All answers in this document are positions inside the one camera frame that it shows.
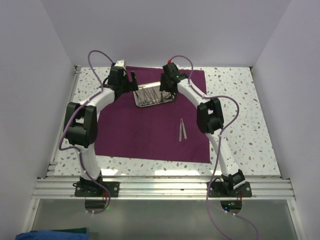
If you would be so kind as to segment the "purple surgical cloth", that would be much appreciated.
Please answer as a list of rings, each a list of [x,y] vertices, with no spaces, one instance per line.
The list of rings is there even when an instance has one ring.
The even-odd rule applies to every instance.
[[[179,142],[180,119],[187,139]],[[197,109],[182,94],[175,101],[140,108],[124,93],[99,114],[97,156],[209,163],[210,144],[197,126]]]

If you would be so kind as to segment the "steel tweezers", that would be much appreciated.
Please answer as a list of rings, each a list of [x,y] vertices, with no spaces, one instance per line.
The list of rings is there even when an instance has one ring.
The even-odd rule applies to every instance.
[[[186,140],[188,137],[187,137],[187,132],[186,132],[183,119],[180,120],[180,125],[181,125],[181,136],[183,136],[183,138]]]
[[[179,142],[182,141],[182,134],[183,134],[183,127],[182,127],[182,118],[181,118],[180,124],[179,124]]]

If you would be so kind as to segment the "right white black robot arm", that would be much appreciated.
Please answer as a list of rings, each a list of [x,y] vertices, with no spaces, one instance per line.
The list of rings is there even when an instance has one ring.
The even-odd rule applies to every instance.
[[[223,192],[227,196],[235,196],[241,186],[246,183],[243,172],[233,157],[228,143],[223,139],[223,132],[239,116],[239,104],[229,96],[208,96],[191,80],[191,75],[181,73],[171,60],[163,67],[160,77],[161,92],[184,95],[196,107],[196,124],[199,131],[207,136],[216,152],[216,161],[220,165]],[[234,102],[236,115],[225,124],[223,109],[220,102],[225,98]]]

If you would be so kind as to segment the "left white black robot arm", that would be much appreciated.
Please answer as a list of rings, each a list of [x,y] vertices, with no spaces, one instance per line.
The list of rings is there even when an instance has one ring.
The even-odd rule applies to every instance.
[[[111,66],[109,75],[98,92],[81,102],[69,102],[66,106],[63,132],[59,150],[74,149],[79,157],[81,181],[89,181],[86,190],[92,196],[103,193],[104,184],[101,169],[95,153],[95,141],[98,136],[98,115],[121,95],[137,91],[135,74],[128,74],[124,60]]]

